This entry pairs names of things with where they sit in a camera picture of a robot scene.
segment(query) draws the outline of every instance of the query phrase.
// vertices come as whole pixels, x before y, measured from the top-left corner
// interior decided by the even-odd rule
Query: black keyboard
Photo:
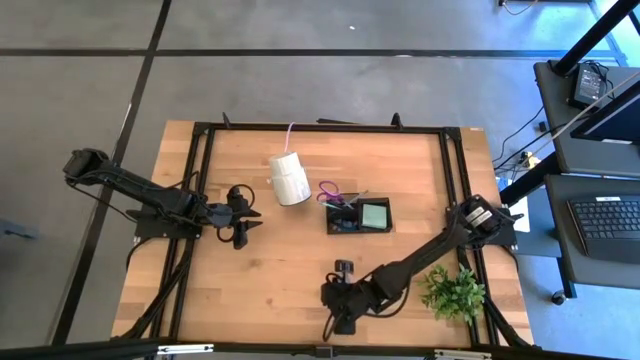
[[[588,197],[567,203],[588,256],[640,263],[640,196]]]

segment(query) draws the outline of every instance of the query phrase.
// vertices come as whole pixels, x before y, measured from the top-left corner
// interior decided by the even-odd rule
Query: monitor
[[[640,81],[618,94],[571,132],[572,137],[640,144]]]

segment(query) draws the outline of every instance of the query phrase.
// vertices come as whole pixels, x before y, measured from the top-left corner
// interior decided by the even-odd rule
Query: concrete floor
[[[145,48],[160,2],[0,0],[0,7],[0,48]],[[541,3],[512,17],[494,0],[181,0],[172,5],[160,47],[560,50],[594,21],[589,6],[569,3]],[[622,39],[630,64],[640,66],[632,62],[640,59],[640,47],[633,47],[637,34],[629,35],[624,26],[614,34]],[[603,41],[597,48],[608,45]],[[167,119],[219,121],[222,111],[238,122],[325,117],[366,124],[386,124],[397,111],[408,125],[484,127],[497,157],[502,139],[541,106],[534,62],[158,58],[123,166],[149,176]],[[5,155],[0,164],[6,169],[0,218],[41,232],[32,241],[0,240],[0,348],[49,339],[94,203],[64,186],[61,168],[75,148],[111,152],[140,65],[140,58],[0,57],[0,150]],[[532,128],[524,130],[509,142],[507,153],[533,136]],[[118,196],[114,203],[136,207]],[[107,216],[70,341],[108,338],[132,233],[117,214]],[[560,288],[555,261],[520,261],[537,344],[640,357],[640,311],[628,305],[640,301],[640,291],[579,286],[578,299],[555,307],[547,301]]]

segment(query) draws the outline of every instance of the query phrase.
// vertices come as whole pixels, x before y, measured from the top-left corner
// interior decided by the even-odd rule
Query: green plant
[[[478,285],[473,271],[460,265],[460,272],[455,278],[449,278],[447,270],[440,265],[424,275],[418,282],[427,293],[421,295],[422,303],[436,312],[436,320],[444,317],[452,319],[462,316],[471,324],[484,303],[484,285]]]

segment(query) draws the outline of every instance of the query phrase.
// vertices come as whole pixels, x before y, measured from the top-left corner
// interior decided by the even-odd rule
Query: pink cable
[[[287,148],[289,148],[289,134],[291,133],[291,128],[293,127],[293,124],[295,124],[295,122],[292,122],[291,124],[289,124],[289,129],[287,129],[287,138],[284,141],[284,152],[287,152]]]

